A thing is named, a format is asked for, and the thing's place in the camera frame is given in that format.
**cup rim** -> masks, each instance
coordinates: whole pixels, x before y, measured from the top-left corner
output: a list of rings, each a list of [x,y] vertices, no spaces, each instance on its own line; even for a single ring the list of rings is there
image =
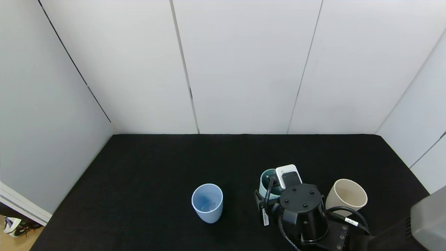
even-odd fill
[[[213,186],[217,187],[217,188],[219,189],[221,195],[222,195],[222,198],[221,198],[221,200],[220,200],[219,205],[218,205],[216,208],[212,209],[211,211],[203,212],[203,211],[201,211],[201,210],[198,210],[198,209],[195,207],[195,205],[194,205],[194,195],[195,195],[195,192],[196,192],[198,189],[200,189],[202,186],[206,186],[206,185],[213,185]],[[190,199],[190,202],[191,202],[192,206],[194,207],[195,211],[198,211],[198,212],[200,212],[200,213],[212,213],[212,212],[214,212],[215,210],[217,210],[217,209],[220,207],[220,205],[222,204],[222,202],[223,202],[223,191],[221,190],[221,188],[220,188],[219,186],[217,186],[217,185],[215,185],[215,184],[212,184],[212,183],[206,183],[206,184],[203,184],[203,185],[197,187],[197,189],[195,189],[195,191],[194,191],[194,193],[192,194],[192,197],[191,197],[191,199]]]
[[[365,202],[364,202],[364,204],[359,205],[359,206],[352,205],[352,204],[350,204],[350,203],[347,203],[345,200],[343,200],[343,199],[339,196],[338,191],[336,191],[336,184],[337,184],[339,181],[342,181],[342,180],[347,180],[347,181],[350,181],[350,182],[356,184],[356,185],[363,191],[363,193],[365,194]],[[351,207],[354,207],[354,208],[362,208],[362,207],[364,207],[364,206],[367,204],[367,202],[368,202],[368,196],[367,196],[367,193],[365,192],[364,188],[362,188],[361,185],[359,185],[358,183],[356,183],[356,182],[354,182],[354,181],[352,181],[352,180],[349,180],[349,179],[339,179],[339,180],[337,180],[337,181],[334,183],[334,185],[333,185],[333,189],[334,189],[334,193],[336,194],[336,196],[338,197],[338,199],[340,199],[343,203],[345,203],[345,204],[347,204],[347,205],[349,205],[349,206],[351,206]]]

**black table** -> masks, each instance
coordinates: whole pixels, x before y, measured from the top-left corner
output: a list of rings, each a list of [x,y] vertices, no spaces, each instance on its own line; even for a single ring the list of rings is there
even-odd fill
[[[373,234],[428,195],[376,135],[114,135],[31,250],[292,250],[259,224],[253,196],[262,171],[287,164],[325,195],[337,179],[359,183]],[[223,190],[215,224],[190,204],[203,183]]]

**cup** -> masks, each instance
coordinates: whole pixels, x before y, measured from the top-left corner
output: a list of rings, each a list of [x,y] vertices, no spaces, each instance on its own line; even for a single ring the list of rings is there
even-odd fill
[[[192,194],[192,206],[207,223],[219,220],[223,210],[223,192],[215,184],[203,184]]]
[[[266,190],[268,189],[268,185],[269,185],[269,179],[267,178],[267,176],[276,174],[276,170],[275,169],[268,169],[266,171],[264,171],[262,173],[262,175],[260,175],[260,186],[259,186],[259,193],[260,195],[265,198],[266,196]],[[270,200],[274,200],[280,197],[280,195],[282,194],[282,191],[279,189],[279,187],[274,187],[271,190],[271,194],[269,195],[269,199]]]
[[[329,209],[336,206],[345,206],[358,211],[367,204],[367,193],[356,182],[347,179],[337,180],[330,190],[325,202],[325,208]],[[335,211],[344,217],[351,215],[347,211]]]

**label sticker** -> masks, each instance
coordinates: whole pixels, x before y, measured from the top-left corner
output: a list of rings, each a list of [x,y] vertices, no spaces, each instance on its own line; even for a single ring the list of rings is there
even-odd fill
[[[358,226],[358,224],[359,224],[359,222],[355,222],[354,220],[349,219],[347,217],[345,217],[345,221],[350,223],[350,224],[352,224],[352,225],[354,225],[354,226]]]
[[[266,214],[266,211],[264,208],[262,208],[262,213],[263,213],[263,226],[268,226],[269,218],[268,218],[268,215]]]

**floor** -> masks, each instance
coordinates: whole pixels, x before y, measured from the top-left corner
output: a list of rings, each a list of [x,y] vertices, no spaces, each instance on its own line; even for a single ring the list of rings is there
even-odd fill
[[[0,225],[0,251],[29,251],[44,229],[41,227],[39,229],[30,230],[26,235],[12,238],[8,234],[3,233],[4,221],[1,221]]]

